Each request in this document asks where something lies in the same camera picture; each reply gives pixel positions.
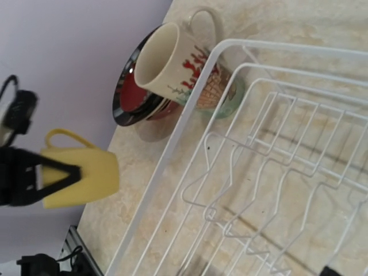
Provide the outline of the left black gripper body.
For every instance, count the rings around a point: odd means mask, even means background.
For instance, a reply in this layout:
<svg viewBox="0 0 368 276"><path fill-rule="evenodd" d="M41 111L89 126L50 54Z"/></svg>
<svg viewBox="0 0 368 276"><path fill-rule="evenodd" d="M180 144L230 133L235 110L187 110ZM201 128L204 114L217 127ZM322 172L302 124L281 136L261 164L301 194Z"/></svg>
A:
<svg viewBox="0 0 368 276"><path fill-rule="evenodd" d="M16 207L13 186L15 151L14 147L1 147L1 206Z"/></svg>

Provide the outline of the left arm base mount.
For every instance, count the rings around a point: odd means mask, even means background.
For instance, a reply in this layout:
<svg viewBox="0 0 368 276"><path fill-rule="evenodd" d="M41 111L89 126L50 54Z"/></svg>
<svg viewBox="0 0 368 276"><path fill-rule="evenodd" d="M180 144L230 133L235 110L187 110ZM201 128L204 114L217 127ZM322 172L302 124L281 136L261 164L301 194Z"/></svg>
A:
<svg viewBox="0 0 368 276"><path fill-rule="evenodd" d="M73 254L69 254L56 260L47 254L36 254L32 256L22 256L16 264L20 266L21 276L62 276L62 275L86 275L77 271L61 271L60 262L70 260Z"/></svg>

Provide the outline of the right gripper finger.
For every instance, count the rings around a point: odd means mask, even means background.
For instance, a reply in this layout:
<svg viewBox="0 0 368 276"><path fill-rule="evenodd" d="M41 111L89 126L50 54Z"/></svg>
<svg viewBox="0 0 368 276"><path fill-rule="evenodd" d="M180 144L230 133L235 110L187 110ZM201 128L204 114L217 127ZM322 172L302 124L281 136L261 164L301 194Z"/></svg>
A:
<svg viewBox="0 0 368 276"><path fill-rule="evenodd" d="M367 267L363 271L339 270L331 266L324 266L319 272L319 276L356 276L356 275L367 275Z"/></svg>

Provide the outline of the teal floral mug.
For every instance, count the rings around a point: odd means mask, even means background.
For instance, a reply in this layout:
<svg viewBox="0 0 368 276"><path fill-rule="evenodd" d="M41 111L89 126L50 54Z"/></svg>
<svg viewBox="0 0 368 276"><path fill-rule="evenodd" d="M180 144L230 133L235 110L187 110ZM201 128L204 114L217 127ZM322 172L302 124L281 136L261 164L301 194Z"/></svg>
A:
<svg viewBox="0 0 368 276"><path fill-rule="evenodd" d="M215 41L219 43L223 39L221 17L210 7L193 9L181 23L162 24L149 37L137 58L134 78L140 88L186 105L209 57L209 50L194 37L191 26L199 12L211 16ZM212 114L218 108L217 118L230 116L239 107L245 93L244 81L236 77L229 84L230 77L229 69L219 60L198 97L196 109Z"/></svg>

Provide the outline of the black plate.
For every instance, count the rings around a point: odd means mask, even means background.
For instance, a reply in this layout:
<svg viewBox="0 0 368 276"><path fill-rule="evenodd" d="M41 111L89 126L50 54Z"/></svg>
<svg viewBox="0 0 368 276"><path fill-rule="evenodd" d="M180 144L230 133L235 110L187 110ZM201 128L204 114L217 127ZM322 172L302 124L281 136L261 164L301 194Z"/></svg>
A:
<svg viewBox="0 0 368 276"><path fill-rule="evenodd" d="M155 31L143 38L123 66L116 84L112 102L112 115L115 123L128 127L147 120L160 113L170 103L159 95L140 88L134 78L135 66L141 50Z"/></svg>

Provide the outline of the yellow cup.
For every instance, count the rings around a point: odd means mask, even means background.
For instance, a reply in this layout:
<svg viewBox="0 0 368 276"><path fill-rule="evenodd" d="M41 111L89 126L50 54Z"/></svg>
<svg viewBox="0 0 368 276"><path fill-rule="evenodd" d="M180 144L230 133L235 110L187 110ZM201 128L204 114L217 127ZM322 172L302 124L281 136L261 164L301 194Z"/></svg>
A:
<svg viewBox="0 0 368 276"><path fill-rule="evenodd" d="M67 148L52 144L54 135L65 135L83 144ZM68 129L53 129L45 136L46 147L41 155L53 160L75 165L80 169L80 180L43 199L46 209L66 208L97 201L118 192L120 172L114 153L104 151Z"/></svg>

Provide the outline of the dark red oval dish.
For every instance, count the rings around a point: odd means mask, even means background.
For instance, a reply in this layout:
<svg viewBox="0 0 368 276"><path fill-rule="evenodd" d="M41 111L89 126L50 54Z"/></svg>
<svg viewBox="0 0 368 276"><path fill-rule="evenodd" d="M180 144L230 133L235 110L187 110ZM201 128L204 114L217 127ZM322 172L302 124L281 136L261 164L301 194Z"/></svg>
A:
<svg viewBox="0 0 368 276"><path fill-rule="evenodd" d="M120 107L125 112L135 112L147 100L147 91L140 88L134 78L134 68L127 70L118 83L120 88Z"/></svg>

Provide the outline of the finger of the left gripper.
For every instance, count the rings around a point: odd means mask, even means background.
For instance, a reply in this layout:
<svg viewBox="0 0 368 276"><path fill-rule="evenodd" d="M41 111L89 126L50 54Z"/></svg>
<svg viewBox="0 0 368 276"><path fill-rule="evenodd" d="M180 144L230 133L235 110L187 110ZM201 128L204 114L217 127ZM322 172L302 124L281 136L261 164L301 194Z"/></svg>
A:
<svg viewBox="0 0 368 276"><path fill-rule="evenodd" d="M37 203L82 179L81 168L20 148L11 149L11 205Z"/></svg>

